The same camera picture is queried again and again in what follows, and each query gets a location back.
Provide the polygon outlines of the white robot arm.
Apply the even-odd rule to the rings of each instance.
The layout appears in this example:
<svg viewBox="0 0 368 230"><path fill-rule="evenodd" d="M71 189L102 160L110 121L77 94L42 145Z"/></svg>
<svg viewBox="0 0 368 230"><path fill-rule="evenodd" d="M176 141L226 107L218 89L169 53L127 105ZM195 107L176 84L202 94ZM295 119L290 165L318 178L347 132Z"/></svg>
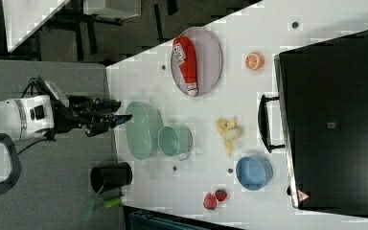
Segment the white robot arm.
<svg viewBox="0 0 368 230"><path fill-rule="evenodd" d="M121 103L68 95L62 99L47 95L0 101L0 154L9 158L9 172L0 179L0 195L14 187L21 174L15 144L53 141L57 134L82 128L88 137L122 125L132 116L118 115Z"/></svg>

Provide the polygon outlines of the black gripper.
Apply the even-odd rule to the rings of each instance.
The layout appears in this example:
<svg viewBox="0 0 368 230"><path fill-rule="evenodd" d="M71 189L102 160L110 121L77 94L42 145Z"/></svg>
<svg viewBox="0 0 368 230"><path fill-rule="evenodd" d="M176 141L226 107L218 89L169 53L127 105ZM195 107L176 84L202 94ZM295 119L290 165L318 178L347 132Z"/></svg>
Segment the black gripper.
<svg viewBox="0 0 368 230"><path fill-rule="evenodd" d="M116 100L67 95L68 105L60 100L53 102L53 134L67 133L81 128L87 137L103 134L132 119L132 115L114 115L121 103Z"/></svg>

